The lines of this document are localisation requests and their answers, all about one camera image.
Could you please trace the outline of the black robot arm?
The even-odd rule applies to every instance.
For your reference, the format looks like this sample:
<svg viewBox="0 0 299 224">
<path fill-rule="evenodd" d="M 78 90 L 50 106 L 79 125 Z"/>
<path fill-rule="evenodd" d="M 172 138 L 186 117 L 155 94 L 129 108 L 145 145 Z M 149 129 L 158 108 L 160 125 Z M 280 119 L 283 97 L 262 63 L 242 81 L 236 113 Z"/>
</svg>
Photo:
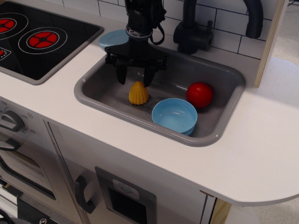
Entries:
<svg viewBox="0 0 299 224">
<path fill-rule="evenodd" d="M 155 73 L 165 70 L 169 55 L 149 44 L 163 43 L 165 33 L 161 22 L 166 10 L 160 0 L 126 0 L 128 41 L 123 44 L 105 47 L 106 63 L 116 68 L 120 84 L 125 84 L 127 68 L 143 68 L 143 84 L 150 86 Z"/>
</svg>

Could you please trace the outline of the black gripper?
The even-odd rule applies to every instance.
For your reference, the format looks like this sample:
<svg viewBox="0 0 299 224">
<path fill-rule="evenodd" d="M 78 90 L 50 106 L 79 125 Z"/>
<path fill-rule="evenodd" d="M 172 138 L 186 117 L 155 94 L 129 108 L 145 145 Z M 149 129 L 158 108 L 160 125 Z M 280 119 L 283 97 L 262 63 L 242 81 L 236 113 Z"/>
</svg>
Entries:
<svg viewBox="0 0 299 224">
<path fill-rule="evenodd" d="M 106 63 L 116 67 L 120 84 L 125 84 L 127 67 L 145 68 L 143 83 L 150 86 L 156 70 L 165 70 L 169 55 L 153 47 L 148 41 L 129 38 L 126 43 L 105 47 Z"/>
</svg>

